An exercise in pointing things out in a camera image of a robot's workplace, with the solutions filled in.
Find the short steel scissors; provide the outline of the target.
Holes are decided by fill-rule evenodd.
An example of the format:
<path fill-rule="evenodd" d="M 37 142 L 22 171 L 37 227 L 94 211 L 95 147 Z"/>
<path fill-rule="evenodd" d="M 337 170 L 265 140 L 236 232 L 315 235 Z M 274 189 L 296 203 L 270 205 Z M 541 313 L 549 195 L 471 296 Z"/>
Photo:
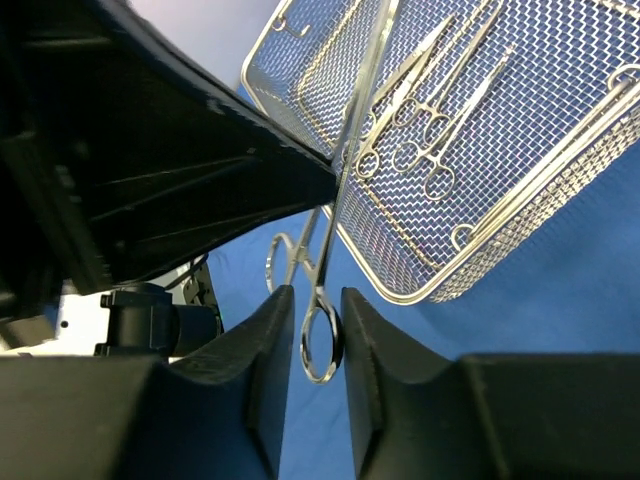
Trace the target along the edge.
<path fill-rule="evenodd" d="M 429 146 L 421 147 L 417 142 L 409 140 L 401 143 L 394 150 L 391 166 L 397 173 L 405 174 L 412 171 L 422 160 L 428 161 L 431 164 L 431 170 L 424 180 L 424 193 L 429 201 L 439 202 L 452 193 L 456 184 L 456 173 L 451 167 L 444 164 L 443 158 L 459 136 L 466 121 L 481 104 L 494 81 L 504 70 L 514 49 L 514 45 L 505 49 L 498 63 L 466 100 L 460 111 L 452 120 L 448 121 L 440 135 L 433 140 Z M 446 176 L 449 179 L 447 188 L 440 193 L 433 193 L 430 190 L 431 182 L 437 180 L 439 176 Z"/>

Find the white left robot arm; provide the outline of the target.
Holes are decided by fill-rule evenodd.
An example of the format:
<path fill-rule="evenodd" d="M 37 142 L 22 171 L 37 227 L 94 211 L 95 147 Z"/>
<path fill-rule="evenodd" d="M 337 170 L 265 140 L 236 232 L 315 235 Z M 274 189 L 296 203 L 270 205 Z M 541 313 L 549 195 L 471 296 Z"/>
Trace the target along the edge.
<path fill-rule="evenodd" d="M 100 294 L 96 352 L 186 354 L 221 334 L 211 288 L 159 276 L 332 200 L 329 159 L 256 111 L 125 1 L 1 5 L 1 336 L 52 334 L 64 285 Z"/>

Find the blue surgical wrap cloth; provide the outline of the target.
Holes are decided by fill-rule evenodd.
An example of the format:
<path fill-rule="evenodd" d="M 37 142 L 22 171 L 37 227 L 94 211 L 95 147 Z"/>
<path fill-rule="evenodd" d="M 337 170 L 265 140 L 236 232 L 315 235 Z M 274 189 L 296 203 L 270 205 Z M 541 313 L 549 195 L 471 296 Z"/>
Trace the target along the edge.
<path fill-rule="evenodd" d="M 216 248 L 208 266 L 225 329 L 266 298 L 272 236 L 297 236 L 306 213 Z M 355 287 L 386 319 L 437 353 L 639 352 L 639 141 L 459 298 L 384 300 L 336 239 L 327 286 L 334 304 Z M 344 368 L 326 386 L 301 368 L 297 342 L 310 287 L 294 279 L 296 333 L 279 479 L 355 479 Z"/>

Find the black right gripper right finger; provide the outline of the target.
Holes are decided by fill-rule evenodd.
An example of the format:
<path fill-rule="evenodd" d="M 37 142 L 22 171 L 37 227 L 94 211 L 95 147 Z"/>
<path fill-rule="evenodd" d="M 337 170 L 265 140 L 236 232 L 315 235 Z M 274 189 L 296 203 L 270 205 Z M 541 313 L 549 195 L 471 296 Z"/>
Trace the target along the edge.
<path fill-rule="evenodd" d="M 471 354 L 450 361 L 341 294 L 360 479 L 635 479 L 635 354 Z"/>

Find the steel wire mesh basket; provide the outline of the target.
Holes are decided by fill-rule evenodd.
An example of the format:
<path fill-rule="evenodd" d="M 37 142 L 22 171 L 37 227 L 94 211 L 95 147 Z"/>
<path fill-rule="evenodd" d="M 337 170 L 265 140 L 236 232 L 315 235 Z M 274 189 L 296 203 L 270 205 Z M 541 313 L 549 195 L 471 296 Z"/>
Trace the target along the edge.
<path fill-rule="evenodd" d="M 515 46 L 443 158 L 452 193 L 429 201 L 422 160 Z M 639 138 L 635 1 L 405 1 L 377 80 L 395 110 L 345 192 L 339 233 L 377 292 L 411 305 L 458 297 Z"/>

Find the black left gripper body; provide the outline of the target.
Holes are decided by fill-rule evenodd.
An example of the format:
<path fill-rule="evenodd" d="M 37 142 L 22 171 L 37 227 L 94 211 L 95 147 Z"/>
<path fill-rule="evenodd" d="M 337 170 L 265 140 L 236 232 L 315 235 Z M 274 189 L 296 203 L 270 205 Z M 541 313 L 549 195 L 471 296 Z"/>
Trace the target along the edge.
<path fill-rule="evenodd" d="M 148 281 L 331 201 L 329 160 L 126 1 L 1 5 L 1 315 Z"/>

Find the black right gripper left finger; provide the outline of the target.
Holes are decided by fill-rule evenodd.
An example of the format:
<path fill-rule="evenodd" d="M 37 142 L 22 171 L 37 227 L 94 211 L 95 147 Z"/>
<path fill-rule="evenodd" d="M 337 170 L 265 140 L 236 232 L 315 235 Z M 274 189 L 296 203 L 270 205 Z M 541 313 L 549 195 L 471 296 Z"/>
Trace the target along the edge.
<path fill-rule="evenodd" d="M 294 290 L 171 363 L 152 356 L 5 356 L 5 479 L 274 479 Z"/>

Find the steel clamp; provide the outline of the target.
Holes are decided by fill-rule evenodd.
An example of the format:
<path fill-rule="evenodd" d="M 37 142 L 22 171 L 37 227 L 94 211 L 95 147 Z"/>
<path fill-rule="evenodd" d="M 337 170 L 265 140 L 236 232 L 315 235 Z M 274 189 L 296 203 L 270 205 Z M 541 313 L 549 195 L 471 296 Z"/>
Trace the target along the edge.
<path fill-rule="evenodd" d="M 359 134 L 364 125 L 368 109 L 371 106 L 375 81 L 382 64 L 389 37 L 401 9 L 399 1 L 382 1 L 376 16 L 374 27 L 369 34 L 366 50 L 360 62 L 351 99 L 346 104 L 345 119 L 342 131 L 334 148 L 333 162 L 340 161 L 342 170 L 337 178 L 337 191 L 329 204 L 330 215 L 323 235 L 318 258 L 312 260 L 308 254 L 309 241 L 313 235 L 321 209 L 314 208 L 297 242 L 289 235 L 278 233 L 274 236 L 266 260 L 265 280 L 272 290 L 273 259 L 279 246 L 286 253 L 287 267 L 284 282 L 290 284 L 298 268 L 302 268 L 311 285 L 309 306 L 307 307 L 301 327 L 300 358 L 307 378 L 314 384 L 328 383 L 338 370 L 344 351 L 344 334 L 336 308 L 331 303 L 326 289 L 326 278 L 329 270 L 330 255 L 339 224 L 340 210 L 344 205 L 344 195 L 348 186 L 351 169 L 359 146 Z M 319 373 L 312 359 L 312 329 L 314 320 L 324 314 L 331 333 L 331 355 L 325 372 Z"/>

